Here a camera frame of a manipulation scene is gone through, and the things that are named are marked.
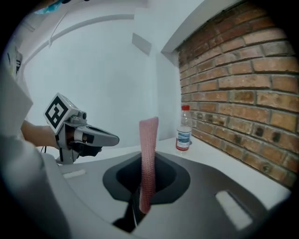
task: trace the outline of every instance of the black opening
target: black opening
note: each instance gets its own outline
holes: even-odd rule
[[[141,163],[141,155],[137,155],[111,167],[103,176],[103,184],[111,196],[116,200],[128,202],[124,217],[114,222],[115,226],[127,232],[133,231],[135,222],[138,225],[146,216],[139,210]],[[186,192],[190,185],[190,176],[180,165],[156,155],[155,183],[156,193],[150,199],[151,205],[169,204]]]

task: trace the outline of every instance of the white countertop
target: white countertop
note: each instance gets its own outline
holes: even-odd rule
[[[159,141],[156,151],[177,155],[218,169],[253,193],[267,209],[272,208],[289,196],[290,191],[277,182],[194,137],[191,140],[192,145],[189,150],[183,153],[175,148],[175,138]],[[96,157],[80,157],[75,163],[109,159],[140,150],[140,146],[104,148]]]

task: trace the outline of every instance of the brick wall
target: brick wall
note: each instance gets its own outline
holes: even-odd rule
[[[192,134],[291,187],[299,166],[299,66],[282,30],[245,2],[179,48]]]

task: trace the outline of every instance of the white panel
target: white panel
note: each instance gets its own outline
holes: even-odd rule
[[[252,223],[252,218],[226,191],[216,193],[216,199],[238,231]]]

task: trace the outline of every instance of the red brick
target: red brick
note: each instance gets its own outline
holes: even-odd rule
[[[207,92],[207,93],[195,93],[192,95],[193,101],[227,101],[227,92]]]
[[[242,38],[236,38],[234,40],[231,40],[229,42],[223,43],[221,45],[221,49],[223,52],[235,50],[237,48],[245,46],[245,42]]]
[[[298,93],[298,79],[292,76],[272,76],[273,89]]]
[[[235,105],[233,107],[233,116],[267,123],[269,118],[269,111],[265,109]]]
[[[285,181],[285,177],[287,176],[287,171],[280,167],[274,166],[272,170],[268,173],[268,175],[282,183]]]
[[[291,150],[294,153],[299,153],[299,137],[298,135],[281,133],[281,138],[276,145],[283,147],[285,149]]]
[[[231,64],[228,71],[232,75],[248,74],[252,72],[250,62],[240,62]]]
[[[270,92],[258,92],[257,104],[271,106],[277,109],[284,109],[299,112],[299,97],[286,94],[277,94]]]
[[[219,56],[221,54],[222,54],[222,51],[221,51],[220,47],[215,47],[215,48],[205,52],[201,56],[197,57],[196,59],[192,60],[189,64],[189,66],[193,67],[199,63],[205,62],[206,60],[209,60],[209,59],[211,59],[215,56]]]
[[[190,86],[183,87],[182,88],[182,94],[196,92],[197,88],[198,88],[197,84],[193,84],[193,85],[190,85]]]
[[[214,37],[209,41],[210,48],[213,48],[219,44],[223,43],[223,39],[220,36]]]
[[[261,155],[280,165],[284,159],[284,152],[270,145],[263,145]]]
[[[179,72],[182,73],[183,71],[187,70],[188,68],[189,68],[188,63],[186,63],[185,65],[183,65],[179,68]]]
[[[294,57],[261,58],[253,60],[255,71],[299,72],[298,61]]]
[[[237,14],[239,14],[238,10],[234,7],[230,10],[225,10],[222,11],[219,15],[217,15],[214,19],[213,22],[218,23],[221,22],[227,18],[231,18],[233,16],[236,16]]]
[[[260,18],[250,22],[252,30],[260,30],[263,28],[274,27],[274,22],[270,17]]]
[[[272,111],[271,125],[295,132],[297,117],[292,114]]]
[[[233,115],[233,105],[232,104],[219,104],[218,113]]]
[[[183,79],[180,81],[180,83],[181,83],[181,87],[184,87],[190,84],[190,79]]]
[[[203,120],[209,123],[213,123],[215,125],[224,126],[226,124],[227,117],[220,115],[205,114]]]
[[[196,67],[192,67],[188,70],[185,70],[184,72],[181,73],[181,79],[184,79],[186,77],[192,76],[196,74]]]
[[[190,106],[190,110],[199,110],[199,105],[197,102],[182,103],[181,106],[183,106],[183,105]]]
[[[255,99],[254,91],[233,91],[231,101],[235,103],[253,104]]]
[[[253,123],[252,122],[247,122],[241,119],[236,119],[236,118],[230,118],[229,121],[229,128],[242,132],[242,133],[246,133],[249,134],[251,131]]]
[[[209,45],[207,43],[202,44],[194,50],[194,56],[199,56],[209,50]]]
[[[230,76],[219,79],[219,89],[269,88],[267,75]]]
[[[243,38],[246,44],[253,44],[258,42],[285,39],[286,35],[282,30],[278,28],[272,28],[254,33],[249,33],[245,35]]]
[[[273,164],[270,164],[269,162],[266,162],[265,160],[262,160],[261,158],[253,154],[246,154],[243,159],[243,162],[278,181],[282,182],[286,177],[285,170],[276,167]]]
[[[205,80],[211,80],[211,79],[215,79],[227,75],[228,75],[228,71],[225,67],[218,67],[199,74],[197,79],[199,81],[205,81]]]
[[[199,91],[214,91],[217,89],[217,81],[208,81],[201,83],[199,86]]]
[[[196,122],[196,128],[200,131],[204,131],[204,132],[210,133],[210,134],[213,132],[213,129],[214,129],[214,127],[212,125],[202,123],[200,121]]]
[[[227,130],[225,128],[217,127],[215,131],[215,135],[219,138],[225,139],[229,142],[235,142],[235,138],[238,134],[233,131]]]
[[[291,188],[292,186],[294,186],[296,180],[297,180],[297,176],[294,173],[288,172],[282,183],[285,186]]]
[[[298,156],[287,155],[283,166],[297,173],[299,171],[299,159]]]
[[[183,67],[185,64],[187,64],[187,53],[184,52],[182,49],[178,49],[178,65],[179,67]]]
[[[191,101],[191,95],[182,95],[182,102]]]
[[[222,33],[221,35],[216,36],[216,42],[223,43],[249,32],[251,32],[249,23],[244,23]]]
[[[215,59],[216,65],[223,65],[231,62],[235,62],[238,60],[238,57],[234,53],[226,53],[222,56],[219,56]]]
[[[241,159],[243,156],[243,150],[231,144],[226,144],[223,151],[237,159]]]
[[[214,67],[214,61],[210,60],[210,61],[207,61],[203,64],[198,65],[197,70],[198,70],[198,73],[201,73],[202,71],[209,70],[213,67]]]
[[[196,120],[201,120],[204,121],[205,120],[205,113],[203,112],[194,112],[195,114],[193,115],[193,118]]]
[[[200,103],[200,110],[205,112],[216,112],[216,103]]]
[[[192,135],[194,135],[196,138],[203,140],[204,142],[207,142],[217,148],[220,148],[220,146],[221,146],[221,140],[215,136],[210,135],[210,134],[198,131],[196,129],[192,129]]]
[[[198,75],[196,75],[196,76],[192,76],[191,78],[190,78],[190,83],[189,84],[194,84],[194,83],[198,83],[200,81],[200,78],[199,78],[199,76]]]
[[[263,135],[259,136],[258,131],[263,131]],[[279,135],[278,142],[274,142],[275,134]],[[276,130],[270,127],[255,124],[253,133],[255,137],[262,138],[263,140],[272,143],[278,147],[290,150],[294,153],[299,153],[299,137],[293,134],[287,134],[281,130]]]
[[[262,57],[262,51],[259,46],[254,47],[247,47],[243,48],[237,51],[238,54],[238,60],[244,60],[244,59],[250,59],[250,58],[256,58],[256,57]]]
[[[250,10],[248,12],[245,12],[245,13],[239,15],[235,19],[235,24],[240,24],[242,22],[249,21],[249,20],[252,20],[254,18],[258,18],[258,17],[264,16],[266,14],[267,14],[267,12],[264,11],[263,9],[260,9],[260,8],[253,9],[253,10]]]
[[[238,60],[245,60],[250,58],[262,57],[262,51],[259,46],[247,47],[240,49],[238,51],[226,53],[215,59],[216,65],[223,65],[227,63],[232,63]]]
[[[198,46],[202,45],[203,42],[208,41],[214,36],[214,32],[211,30],[211,25],[200,28],[190,39],[190,45],[192,49],[196,49]]]
[[[247,150],[250,150],[251,152],[258,153],[261,143],[249,137],[242,136],[241,146]]]
[[[236,10],[240,13],[243,13],[243,12],[247,12],[247,11],[250,11],[250,10],[254,10],[256,8],[257,8],[257,6],[253,2],[246,1],[242,4],[240,4],[239,6],[237,6]]]
[[[234,22],[231,18],[225,19],[220,23],[216,24],[214,27],[216,34],[220,34],[226,32],[227,30],[231,29],[234,26]]]
[[[266,56],[294,55],[289,42],[269,42],[262,45]]]
[[[263,173],[268,173],[270,171],[271,165],[256,155],[246,153],[243,162]]]

